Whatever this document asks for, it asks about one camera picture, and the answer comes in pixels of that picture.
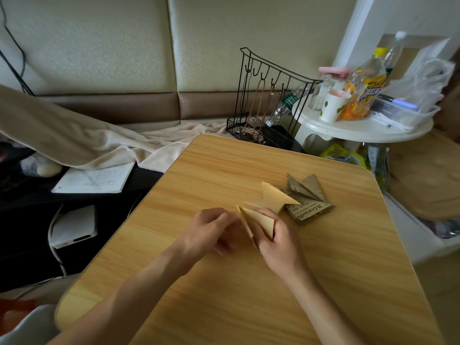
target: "white round table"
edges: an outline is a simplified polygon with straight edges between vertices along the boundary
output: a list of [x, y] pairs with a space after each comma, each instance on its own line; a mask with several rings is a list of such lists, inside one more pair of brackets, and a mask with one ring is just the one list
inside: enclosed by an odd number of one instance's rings
[[[302, 107], [304, 99], [296, 101], [292, 111], [295, 112], [297, 105]], [[388, 127], [383, 123], [373, 120], [369, 115], [355, 121], [339, 120], [336, 122], [325, 122], [319, 118], [319, 111], [308, 108], [308, 102], [300, 112], [299, 128], [295, 139], [304, 146], [306, 139], [316, 134], [324, 140], [340, 138], [360, 143], [395, 143], [417, 139], [428, 133], [433, 128], [433, 119], [429, 119], [411, 132], [405, 132], [397, 127]]]

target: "paper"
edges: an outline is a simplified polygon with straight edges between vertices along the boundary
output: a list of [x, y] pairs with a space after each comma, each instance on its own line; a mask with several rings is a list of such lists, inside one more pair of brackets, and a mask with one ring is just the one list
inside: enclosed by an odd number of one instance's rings
[[133, 167], [134, 162], [96, 171], [69, 168], [51, 192], [58, 194], [121, 192]]
[[249, 220], [254, 220], [256, 223], [258, 223], [262, 229], [264, 230], [265, 234], [270, 240], [273, 240], [273, 229], [275, 226], [275, 220], [272, 218], [269, 218], [266, 215], [263, 215], [259, 212], [253, 211], [251, 209], [243, 208], [240, 206], [236, 206], [238, 209], [238, 212], [241, 214], [243, 224], [246, 228], [247, 233], [249, 234], [249, 237], [253, 237], [254, 234], [251, 231], [251, 228], [248, 224]]
[[276, 186], [266, 182], [262, 182], [262, 199], [246, 203], [258, 208], [269, 208], [277, 214], [285, 204], [300, 204]]
[[304, 224], [307, 219], [326, 213], [325, 209], [335, 207], [326, 201], [316, 175], [312, 174], [298, 182], [287, 174], [287, 180], [287, 194], [300, 205], [286, 205], [286, 211], [298, 224]]

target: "fleece blanket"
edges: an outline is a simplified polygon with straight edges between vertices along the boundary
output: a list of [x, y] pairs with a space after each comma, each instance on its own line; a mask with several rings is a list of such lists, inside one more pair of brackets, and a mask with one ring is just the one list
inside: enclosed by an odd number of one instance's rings
[[0, 132], [64, 166], [101, 169], [136, 161], [166, 172], [199, 134], [231, 137], [225, 124], [135, 132], [0, 86]]

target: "notebook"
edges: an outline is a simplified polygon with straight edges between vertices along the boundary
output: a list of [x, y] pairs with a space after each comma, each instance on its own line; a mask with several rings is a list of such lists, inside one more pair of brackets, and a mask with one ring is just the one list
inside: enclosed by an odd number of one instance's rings
[[134, 167], [134, 163], [96, 171], [69, 168], [51, 192], [57, 194], [105, 194], [121, 192], [129, 173], [131, 173]]

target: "white cup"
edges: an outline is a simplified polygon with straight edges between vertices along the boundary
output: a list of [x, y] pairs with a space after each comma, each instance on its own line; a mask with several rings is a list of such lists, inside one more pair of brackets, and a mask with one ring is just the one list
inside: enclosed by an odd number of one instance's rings
[[319, 118], [326, 122], [334, 122], [350, 98], [351, 94], [348, 92], [329, 90], [322, 104]]

